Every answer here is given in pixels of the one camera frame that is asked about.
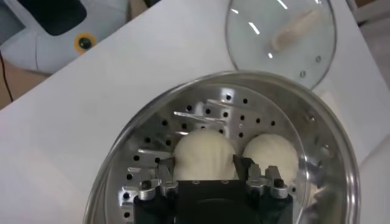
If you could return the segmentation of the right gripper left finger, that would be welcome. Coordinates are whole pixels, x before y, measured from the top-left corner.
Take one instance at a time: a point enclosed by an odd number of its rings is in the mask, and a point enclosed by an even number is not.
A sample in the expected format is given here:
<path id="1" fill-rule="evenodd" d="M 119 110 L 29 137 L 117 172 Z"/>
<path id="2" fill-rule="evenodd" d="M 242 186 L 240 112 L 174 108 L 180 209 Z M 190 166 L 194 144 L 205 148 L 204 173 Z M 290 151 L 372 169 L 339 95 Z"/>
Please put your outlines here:
<path id="1" fill-rule="evenodd" d="M 141 170 L 138 198 L 142 201 L 150 201 L 159 197 L 169 198 L 175 196 L 178 181 L 173 177 L 175 159 L 173 157 L 161 159 L 154 168 Z"/>

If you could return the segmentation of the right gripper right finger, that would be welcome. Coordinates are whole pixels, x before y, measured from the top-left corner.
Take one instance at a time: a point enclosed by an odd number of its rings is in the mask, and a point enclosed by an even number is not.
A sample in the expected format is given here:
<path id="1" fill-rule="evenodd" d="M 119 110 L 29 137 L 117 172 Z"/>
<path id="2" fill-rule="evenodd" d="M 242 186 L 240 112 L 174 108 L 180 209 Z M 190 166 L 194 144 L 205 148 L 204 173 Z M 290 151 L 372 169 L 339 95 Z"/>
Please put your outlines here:
<path id="1" fill-rule="evenodd" d="M 259 165 L 251 158 L 233 155 L 233 162 L 239 180 L 243 180 L 249 186 L 252 194 L 257 194 L 259 197 L 269 194 L 278 200 L 288 198 L 288 187 L 277 166 L 269 166 L 262 175 Z"/>

